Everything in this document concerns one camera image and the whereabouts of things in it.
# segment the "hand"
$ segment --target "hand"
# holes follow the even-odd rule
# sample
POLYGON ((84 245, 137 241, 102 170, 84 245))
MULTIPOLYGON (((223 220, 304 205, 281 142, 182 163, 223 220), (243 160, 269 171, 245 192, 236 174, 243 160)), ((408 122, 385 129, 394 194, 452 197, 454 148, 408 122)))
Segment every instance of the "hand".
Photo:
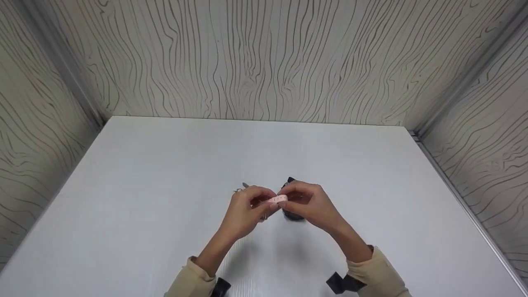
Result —
POLYGON ((273 214, 276 203, 261 203, 276 196, 270 189, 252 185, 231 197, 229 208, 220 225, 219 233, 234 241, 251 233, 261 217, 273 214))
POLYGON ((288 201, 279 202, 281 208, 304 217, 312 225, 328 233, 347 224, 318 184, 296 180, 282 188, 278 194, 288 196, 288 201))
POLYGON ((329 233, 337 242, 347 260, 361 263, 372 258, 372 251, 337 211, 318 184, 293 181, 279 193, 288 201, 279 202, 283 209, 303 216, 313 225, 329 233))
POLYGON ((256 185, 233 194, 220 228, 194 263, 209 276, 215 275, 231 246, 250 234, 261 217, 277 211, 276 203, 261 203, 274 196, 276 194, 270 189, 256 185))

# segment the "white tabletop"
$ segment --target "white tabletop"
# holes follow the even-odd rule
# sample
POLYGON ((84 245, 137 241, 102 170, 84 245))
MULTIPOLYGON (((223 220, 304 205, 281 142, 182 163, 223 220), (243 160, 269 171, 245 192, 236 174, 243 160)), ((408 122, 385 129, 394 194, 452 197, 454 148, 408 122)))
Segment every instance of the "white tabletop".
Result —
MULTIPOLYGON (((241 182, 320 183, 415 296, 522 296, 402 127, 113 117, 0 275, 0 296, 162 296, 241 182)), ((281 213, 229 252, 230 296, 332 296, 323 231, 281 213)))

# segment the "wood grain wall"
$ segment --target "wood grain wall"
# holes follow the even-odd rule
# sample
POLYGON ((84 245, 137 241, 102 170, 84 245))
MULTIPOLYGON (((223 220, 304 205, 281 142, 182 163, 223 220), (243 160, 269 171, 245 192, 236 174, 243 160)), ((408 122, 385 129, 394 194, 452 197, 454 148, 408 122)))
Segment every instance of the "wood grain wall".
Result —
POLYGON ((0 1, 0 270, 96 132, 10 1, 0 1))
POLYGON ((528 25, 423 140, 528 284, 528 25))
POLYGON ((109 114, 415 129, 514 0, 46 0, 109 114))

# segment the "sleeve cuff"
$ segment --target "sleeve cuff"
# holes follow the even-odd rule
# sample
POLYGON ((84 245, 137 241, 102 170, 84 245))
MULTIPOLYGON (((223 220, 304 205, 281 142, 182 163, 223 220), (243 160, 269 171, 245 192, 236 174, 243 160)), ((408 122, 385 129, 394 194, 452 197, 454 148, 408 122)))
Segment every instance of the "sleeve cuff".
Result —
POLYGON ((195 256, 189 257, 189 259, 187 259, 187 268, 189 268, 192 272, 198 275, 198 277, 201 278, 203 281, 214 282, 216 277, 210 277, 207 272, 205 272, 205 270, 201 269, 198 265, 194 263, 195 260, 195 256))
POLYGON ((346 262, 348 264, 348 274, 367 286, 377 286, 382 283, 391 283, 392 285, 401 284, 401 286, 405 286, 400 275, 398 275, 378 247, 374 247, 370 260, 361 263, 346 262))

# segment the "wrist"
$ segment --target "wrist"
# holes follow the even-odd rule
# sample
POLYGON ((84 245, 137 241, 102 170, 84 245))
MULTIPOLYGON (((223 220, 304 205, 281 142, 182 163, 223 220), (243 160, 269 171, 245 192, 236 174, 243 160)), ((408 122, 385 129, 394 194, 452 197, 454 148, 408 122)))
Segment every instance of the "wrist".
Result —
POLYGON ((354 232, 354 229, 352 228, 352 226, 350 226, 350 224, 347 221, 345 221, 345 219, 340 218, 339 221, 332 224, 328 228, 328 230, 326 230, 326 232, 335 239, 336 237, 349 236, 350 233, 354 232))

